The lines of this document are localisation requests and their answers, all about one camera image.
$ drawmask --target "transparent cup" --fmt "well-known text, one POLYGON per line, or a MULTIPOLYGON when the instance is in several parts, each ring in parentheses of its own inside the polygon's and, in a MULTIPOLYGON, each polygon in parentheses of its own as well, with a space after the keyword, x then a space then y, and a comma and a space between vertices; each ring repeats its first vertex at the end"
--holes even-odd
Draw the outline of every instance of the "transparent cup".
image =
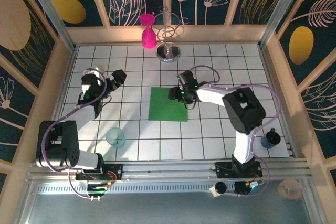
POLYGON ((120 128, 111 128, 106 133, 106 141, 115 148, 121 148, 125 145, 125 135, 120 128))

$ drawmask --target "dark blue cup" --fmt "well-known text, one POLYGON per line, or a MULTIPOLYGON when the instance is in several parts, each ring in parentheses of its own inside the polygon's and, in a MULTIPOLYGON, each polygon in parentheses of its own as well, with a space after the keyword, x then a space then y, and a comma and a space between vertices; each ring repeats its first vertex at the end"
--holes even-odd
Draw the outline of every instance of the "dark blue cup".
POLYGON ((281 141, 280 135, 275 132, 275 128, 271 128, 271 130, 261 138, 261 145, 264 148, 271 149, 277 144, 279 144, 280 141, 281 141))

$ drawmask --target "pink vase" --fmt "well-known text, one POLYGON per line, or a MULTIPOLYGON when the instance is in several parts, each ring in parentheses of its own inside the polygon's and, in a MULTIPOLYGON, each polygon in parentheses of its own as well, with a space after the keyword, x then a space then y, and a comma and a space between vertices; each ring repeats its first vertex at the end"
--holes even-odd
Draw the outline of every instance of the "pink vase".
POLYGON ((156 47, 158 43, 156 41, 156 34, 150 27, 155 22, 155 17, 152 14, 144 14, 140 17, 140 23, 147 26, 141 36, 142 46, 146 49, 152 49, 156 47))

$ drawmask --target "green square mat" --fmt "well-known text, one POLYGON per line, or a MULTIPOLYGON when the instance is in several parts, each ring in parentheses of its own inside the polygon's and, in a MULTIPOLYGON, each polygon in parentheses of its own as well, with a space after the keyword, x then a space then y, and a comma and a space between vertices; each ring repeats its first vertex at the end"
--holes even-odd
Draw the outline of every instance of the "green square mat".
POLYGON ((188 110, 184 107, 184 104, 168 99, 169 89, 170 88, 152 87, 148 120, 173 122, 188 121, 188 110))

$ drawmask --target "grid floor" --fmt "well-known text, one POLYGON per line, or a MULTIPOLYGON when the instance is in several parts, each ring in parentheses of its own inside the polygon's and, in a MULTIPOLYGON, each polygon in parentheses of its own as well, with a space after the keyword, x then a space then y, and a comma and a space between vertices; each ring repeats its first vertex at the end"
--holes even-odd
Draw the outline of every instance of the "grid floor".
MULTIPOLYGON (((124 86, 111 93, 107 104, 95 120, 79 132, 79 147, 83 151, 101 153, 106 161, 153 161, 173 159, 230 158, 235 148, 235 130, 222 106, 198 103, 188 111, 187 122, 148 121, 151 87, 178 85, 177 74, 197 65, 218 70, 219 86, 246 83, 268 84, 257 45, 212 44, 179 45, 181 57, 177 62, 164 63, 156 58, 156 49, 132 46, 82 46, 69 82, 62 115, 76 105, 81 92, 81 73, 85 68, 101 65, 107 76, 117 69, 127 73, 124 86), (115 149, 105 140, 106 132, 119 127, 125 133, 126 144, 115 149)), ((198 82, 214 80, 211 70, 194 71, 198 82)), ((275 114, 271 94, 254 89, 266 110, 266 117, 275 114)), ((260 157, 288 157, 288 150, 278 120, 263 129, 274 127, 281 135, 281 143, 272 149, 260 144, 263 132, 254 142, 260 157)))

